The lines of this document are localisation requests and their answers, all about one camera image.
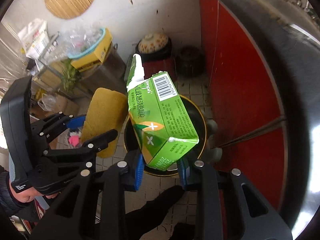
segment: black bucket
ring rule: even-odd
[[[180,98],[199,136],[199,143],[192,149],[196,152],[199,158],[204,150],[204,146],[207,138],[207,126],[205,123],[205,118],[202,115],[200,109],[190,99],[182,95],[180,95]],[[133,151],[139,148],[139,144],[135,136],[130,118],[127,119],[127,123],[124,130],[124,147],[127,150],[127,152]],[[158,176],[158,177],[171,177],[178,174],[177,169],[160,171],[157,169],[150,168],[147,165],[144,166],[144,171],[145,173],[148,173],[153,176]]]

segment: floral pot lid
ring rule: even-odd
[[[164,33],[147,34],[139,43],[140,53],[153,53],[164,48],[169,41],[169,37]]]

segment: white barcode label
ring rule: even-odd
[[[167,73],[152,78],[160,101],[172,98],[177,92]]]

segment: yellow foam block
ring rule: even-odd
[[[90,102],[81,134],[81,142],[85,142],[111,129],[118,131],[118,137],[124,120],[128,114],[128,99],[124,94],[105,88],[98,88]],[[114,154],[117,141],[109,143],[107,149],[97,154],[107,158]]]

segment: blue plastic basket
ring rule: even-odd
[[[68,58],[70,59],[79,59],[81,57],[87,56],[91,53],[94,52],[94,50],[97,48],[97,46],[99,45],[99,43],[102,41],[102,39],[104,38],[104,36],[106,35],[106,29],[100,28],[100,30],[102,31],[102,35],[101,37],[88,49],[86,49],[84,52],[80,53],[80,54],[68,54]]]

